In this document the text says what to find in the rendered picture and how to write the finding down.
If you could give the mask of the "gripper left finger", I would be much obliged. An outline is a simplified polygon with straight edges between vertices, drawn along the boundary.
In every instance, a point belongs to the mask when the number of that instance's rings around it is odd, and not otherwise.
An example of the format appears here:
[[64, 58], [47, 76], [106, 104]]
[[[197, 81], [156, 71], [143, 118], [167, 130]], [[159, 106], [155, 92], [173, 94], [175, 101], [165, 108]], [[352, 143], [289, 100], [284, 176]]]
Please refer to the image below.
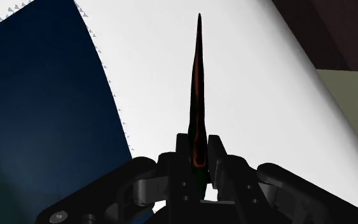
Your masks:
[[130, 224], [165, 200], [162, 224], [188, 224], [199, 198], [191, 174], [187, 134], [157, 161], [136, 157], [41, 211], [34, 224]]

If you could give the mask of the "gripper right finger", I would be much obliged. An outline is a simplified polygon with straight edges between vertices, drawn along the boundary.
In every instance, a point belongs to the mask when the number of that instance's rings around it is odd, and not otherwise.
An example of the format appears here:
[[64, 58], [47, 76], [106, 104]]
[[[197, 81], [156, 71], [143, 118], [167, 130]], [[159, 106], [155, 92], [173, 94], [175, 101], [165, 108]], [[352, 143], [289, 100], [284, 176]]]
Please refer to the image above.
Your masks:
[[283, 167], [253, 169], [209, 136], [210, 178], [221, 200], [232, 200], [241, 224], [358, 224], [358, 207]]

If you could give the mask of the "thin black red-edged pointed object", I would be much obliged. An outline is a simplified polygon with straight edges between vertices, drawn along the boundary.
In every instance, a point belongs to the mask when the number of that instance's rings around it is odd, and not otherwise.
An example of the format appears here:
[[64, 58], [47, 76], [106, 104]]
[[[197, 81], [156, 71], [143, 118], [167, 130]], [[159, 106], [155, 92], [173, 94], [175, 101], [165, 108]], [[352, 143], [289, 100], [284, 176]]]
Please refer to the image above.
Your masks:
[[210, 181], [207, 158], [207, 132], [205, 128], [205, 91], [202, 45], [202, 16], [198, 15], [195, 55], [191, 74], [191, 94], [188, 126], [191, 171], [195, 178], [199, 199], [205, 198]]

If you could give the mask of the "white bed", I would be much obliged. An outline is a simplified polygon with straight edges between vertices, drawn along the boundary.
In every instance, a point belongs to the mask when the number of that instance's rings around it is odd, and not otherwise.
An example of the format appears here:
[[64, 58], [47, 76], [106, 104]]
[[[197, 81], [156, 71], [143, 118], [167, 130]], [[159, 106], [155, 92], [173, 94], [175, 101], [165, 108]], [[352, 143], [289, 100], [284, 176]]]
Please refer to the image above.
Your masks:
[[[0, 0], [0, 23], [33, 0]], [[358, 207], [358, 135], [271, 0], [74, 0], [131, 157], [189, 121], [202, 16], [206, 128], [252, 167], [278, 164]]]

